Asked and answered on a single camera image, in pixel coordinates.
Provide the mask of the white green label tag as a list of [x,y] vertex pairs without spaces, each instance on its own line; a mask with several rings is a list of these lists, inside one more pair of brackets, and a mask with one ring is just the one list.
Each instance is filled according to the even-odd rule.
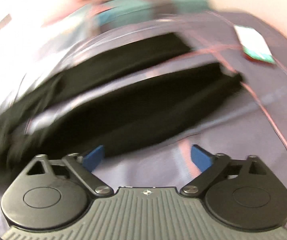
[[276,64],[264,37],[254,28],[242,25],[233,26],[244,54],[252,60]]

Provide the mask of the plaid purple bed sheet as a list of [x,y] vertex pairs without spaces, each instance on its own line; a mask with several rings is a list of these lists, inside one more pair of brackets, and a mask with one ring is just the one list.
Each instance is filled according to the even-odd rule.
[[[276,64],[250,59],[234,25],[266,40]],[[114,194],[93,196],[62,158],[37,154],[0,184],[0,239],[287,239],[287,39],[245,13],[172,15],[123,26],[92,39],[59,36],[43,50],[10,44],[0,54],[0,114],[57,73],[102,52],[175,33],[187,54],[128,74],[58,104],[19,132],[45,128],[73,108],[138,81],[219,62],[240,74],[241,89],[209,116],[158,144],[113,157],[92,173]],[[201,174],[193,145],[231,157],[223,180],[203,197],[183,186]]]

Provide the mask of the teal patchwork blanket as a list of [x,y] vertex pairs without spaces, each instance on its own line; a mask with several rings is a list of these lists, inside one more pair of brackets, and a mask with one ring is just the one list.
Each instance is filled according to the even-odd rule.
[[103,7],[107,10],[94,16],[100,33],[167,16],[210,10],[208,0],[112,0]]

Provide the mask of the black knit pants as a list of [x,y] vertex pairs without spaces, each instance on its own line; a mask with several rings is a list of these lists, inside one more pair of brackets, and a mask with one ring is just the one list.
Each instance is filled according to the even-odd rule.
[[0,184],[12,181],[37,154],[86,156],[103,146],[106,157],[167,140],[200,122],[242,87],[219,62],[132,83],[85,102],[31,134],[19,128],[45,110],[128,74],[187,54],[167,33],[102,52],[63,70],[0,114]]

